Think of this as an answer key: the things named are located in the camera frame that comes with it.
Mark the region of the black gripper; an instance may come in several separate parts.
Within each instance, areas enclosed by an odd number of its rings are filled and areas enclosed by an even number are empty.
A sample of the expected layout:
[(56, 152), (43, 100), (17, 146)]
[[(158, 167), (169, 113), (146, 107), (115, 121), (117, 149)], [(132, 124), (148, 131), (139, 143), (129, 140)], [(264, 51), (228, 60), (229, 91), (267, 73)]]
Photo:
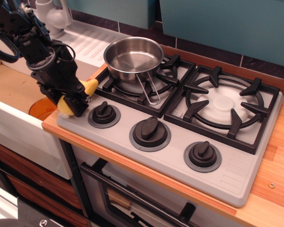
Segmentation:
[(80, 117), (89, 106), (91, 95), (85, 94), (84, 86), (76, 77), (75, 54), (66, 44), (51, 44), (48, 56), (30, 63), (31, 76), (38, 81), (40, 91), (55, 105), (62, 98), (62, 113)]

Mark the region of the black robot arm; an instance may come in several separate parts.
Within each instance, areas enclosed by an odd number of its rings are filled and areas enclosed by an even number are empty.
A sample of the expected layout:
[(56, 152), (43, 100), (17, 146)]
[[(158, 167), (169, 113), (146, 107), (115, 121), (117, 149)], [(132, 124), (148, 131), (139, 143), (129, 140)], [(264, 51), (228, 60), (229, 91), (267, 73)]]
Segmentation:
[(12, 51), (0, 50), (0, 60), (14, 63), (23, 57), (41, 93), (55, 105), (64, 101), (80, 117), (89, 106), (90, 95), (76, 77), (75, 51), (52, 40), (49, 33), (29, 5), (0, 0), (0, 40)]

